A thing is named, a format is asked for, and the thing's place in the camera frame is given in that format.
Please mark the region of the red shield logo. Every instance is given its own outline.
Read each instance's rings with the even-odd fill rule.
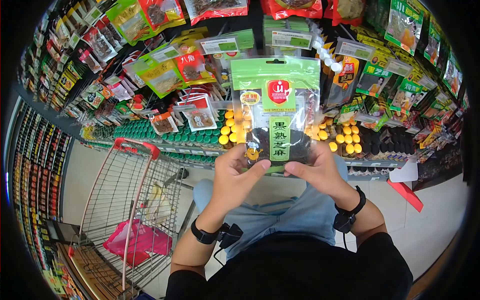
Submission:
[[[286,80],[271,80],[268,82],[268,97],[277,104],[286,102],[290,92],[290,83]]]

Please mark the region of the person's right hand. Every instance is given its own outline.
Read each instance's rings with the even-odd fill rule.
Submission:
[[[312,145],[311,166],[296,161],[285,164],[284,176],[290,174],[307,181],[319,192],[327,195],[332,195],[338,189],[342,189],[346,183],[338,173],[330,146],[321,141]]]

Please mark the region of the person's left hand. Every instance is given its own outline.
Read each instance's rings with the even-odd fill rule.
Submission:
[[[271,165],[270,160],[263,159],[242,173],[241,168],[246,167],[244,154],[245,144],[238,144],[215,160],[213,193],[209,205],[222,213],[226,214],[240,206]]]

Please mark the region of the wire basket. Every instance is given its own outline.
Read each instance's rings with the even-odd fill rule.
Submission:
[[[178,238],[175,221],[186,171],[159,154],[151,144],[117,139],[85,206],[74,247],[92,271],[103,274],[96,281],[104,289],[122,291],[118,298],[129,299],[162,272]],[[115,274],[102,272],[105,265]]]

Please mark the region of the tiled floor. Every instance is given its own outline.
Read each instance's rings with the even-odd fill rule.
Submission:
[[[95,176],[105,158],[105,152],[88,149],[76,144],[68,165],[65,180],[63,217],[64,222],[79,224],[84,204],[87,200]],[[190,175],[184,183],[195,185],[202,178],[213,178],[213,171],[188,169]],[[459,175],[447,182],[417,192],[424,204],[421,213],[417,212],[386,182],[355,182],[370,201],[383,213],[388,232],[407,261],[413,277],[425,272],[450,243],[458,230],[466,207],[467,187]],[[305,182],[297,179],[264,177],[254,187],[247,202],[250,204],[274,202],[291,196],[299,196],[305,189]],[[177,213],[177,226],[185,218],[192,201],[192,191],[182,188]],[[355,237],[346,235],[347,248],[356,251]],[[336,235],[336,245],[343,247],[343,237]],[[225,253],[217,258],[225,263]],[[219,270],[221,265],[212,257],[205,267],[207,278]],[[168,270],[148,284],[144,290],[154,297],[165,295]]]

